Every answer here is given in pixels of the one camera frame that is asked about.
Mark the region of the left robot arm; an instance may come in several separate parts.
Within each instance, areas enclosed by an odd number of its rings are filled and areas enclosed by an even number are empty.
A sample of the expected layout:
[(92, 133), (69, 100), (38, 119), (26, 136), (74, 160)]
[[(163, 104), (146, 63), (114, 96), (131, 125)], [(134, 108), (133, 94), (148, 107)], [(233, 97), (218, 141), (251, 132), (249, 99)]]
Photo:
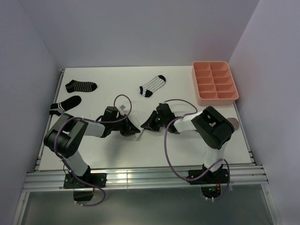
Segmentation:
[(115, 106), (108, 106), (96, 121), (87, 121), (70, 114), (62, 114), (44, 137), (44, 145), (62, 159), (75, 174), (75, 183), (86, 187), (91, 183), (90, 167), (81, 157), (78, 148), (84, 136), (105, 138), (112, 131), (122, 136), (138, 136), (142, 133), (135, 117), (128, 117)]

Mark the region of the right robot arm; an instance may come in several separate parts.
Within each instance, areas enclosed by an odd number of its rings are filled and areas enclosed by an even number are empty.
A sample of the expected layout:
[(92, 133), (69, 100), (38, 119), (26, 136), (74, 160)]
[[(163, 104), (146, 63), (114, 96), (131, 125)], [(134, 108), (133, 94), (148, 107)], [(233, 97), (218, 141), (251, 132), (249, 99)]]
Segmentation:
[(141, 125), (142, 128), (158, 132), (162, 127), (165, 133), (181, 134), (196, 131), (208, 145), (204, 161), (203, 178), (212, 183), (219, 177), (223, 167), (224, 151), (227, 142), (240, 124), (236, 118), (225, 118), (214, 107), (184, 116), (175, 116), (167, 103), (159, 104), (150, 117)]

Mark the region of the white sock black toe heel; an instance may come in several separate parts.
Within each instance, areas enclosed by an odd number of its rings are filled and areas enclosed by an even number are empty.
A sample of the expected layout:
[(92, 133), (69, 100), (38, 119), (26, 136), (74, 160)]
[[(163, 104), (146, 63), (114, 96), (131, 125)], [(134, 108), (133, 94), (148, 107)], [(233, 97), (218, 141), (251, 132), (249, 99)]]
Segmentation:
[(163, 87), (166, 83), (166, 78), (163, 75), (157, 75), (148, 83), (139, 87), (140, 95), (149, 98), (155, 91)]

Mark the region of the black sock thin white stripes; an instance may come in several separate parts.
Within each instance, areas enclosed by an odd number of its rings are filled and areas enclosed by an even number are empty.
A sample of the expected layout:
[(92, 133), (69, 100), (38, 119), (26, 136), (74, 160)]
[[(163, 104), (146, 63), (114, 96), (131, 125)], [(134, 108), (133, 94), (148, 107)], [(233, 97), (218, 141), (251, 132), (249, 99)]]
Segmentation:
[(98, 86), (94, 82), (81, 82), (76, 80), (71, 80), (65, 85), (66, 91), (68, 93), (72, 92), (93, 92)]

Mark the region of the pink divided organizer tray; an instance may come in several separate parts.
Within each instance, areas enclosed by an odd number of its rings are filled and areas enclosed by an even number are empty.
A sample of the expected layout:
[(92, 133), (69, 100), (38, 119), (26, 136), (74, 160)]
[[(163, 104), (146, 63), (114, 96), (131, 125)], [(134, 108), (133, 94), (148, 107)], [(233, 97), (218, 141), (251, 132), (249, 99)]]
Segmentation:
[(228, 106), (239, 98), (229, 64), (225, 61), (194, 62), (192, 78), (200, 106)]

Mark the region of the black sock white cuff stripes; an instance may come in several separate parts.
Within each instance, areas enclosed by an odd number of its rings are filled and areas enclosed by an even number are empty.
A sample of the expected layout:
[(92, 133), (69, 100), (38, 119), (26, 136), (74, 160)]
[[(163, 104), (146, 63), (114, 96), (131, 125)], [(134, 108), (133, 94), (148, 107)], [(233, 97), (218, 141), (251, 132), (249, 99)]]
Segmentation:
[(81, 103), (82, 99), (80, 96), (72, 96), (62, 102), (53, 103), (50, 106), (49, 114), (61, 116), (66, 111), (75, 108)]

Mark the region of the taupe sock red cuff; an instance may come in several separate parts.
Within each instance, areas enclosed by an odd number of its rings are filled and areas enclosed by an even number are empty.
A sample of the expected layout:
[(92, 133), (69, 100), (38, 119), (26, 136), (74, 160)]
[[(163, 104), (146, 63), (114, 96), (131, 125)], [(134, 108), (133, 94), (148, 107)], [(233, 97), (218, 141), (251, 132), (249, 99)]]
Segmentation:
[(232, 124), (234, 130), (238, 130), (240, 127), (239, 120), (236, 118), (227, 118), (227, 120)]

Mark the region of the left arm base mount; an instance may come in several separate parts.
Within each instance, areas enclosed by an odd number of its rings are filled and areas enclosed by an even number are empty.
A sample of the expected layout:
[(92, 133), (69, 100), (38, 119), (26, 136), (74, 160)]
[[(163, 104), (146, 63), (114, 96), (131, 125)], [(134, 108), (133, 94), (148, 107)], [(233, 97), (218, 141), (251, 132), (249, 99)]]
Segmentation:
[(65, 175), (63, 184), (64, 189), (79, 189), (79, 188), (104, 188), (106, 186), (106, 173), (91, 173), (87, 177), (75, 178), (73, 174), (68, 173)]

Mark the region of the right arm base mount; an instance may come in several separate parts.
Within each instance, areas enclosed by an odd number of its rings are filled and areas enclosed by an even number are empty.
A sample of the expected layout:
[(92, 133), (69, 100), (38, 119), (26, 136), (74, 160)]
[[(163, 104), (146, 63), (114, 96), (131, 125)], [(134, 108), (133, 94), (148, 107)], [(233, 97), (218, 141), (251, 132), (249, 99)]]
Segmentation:
[[(204, 169), (189, 170), (187, 179), (193, 179), (200, 176)], [(228, 182), (230, 176), (227, 169), (219, 169), (216, 172), (208, 171), (204, 176), (196, 181), (190, 181), (191, 185), (208, 185), (208, 184), (225, 184)]]

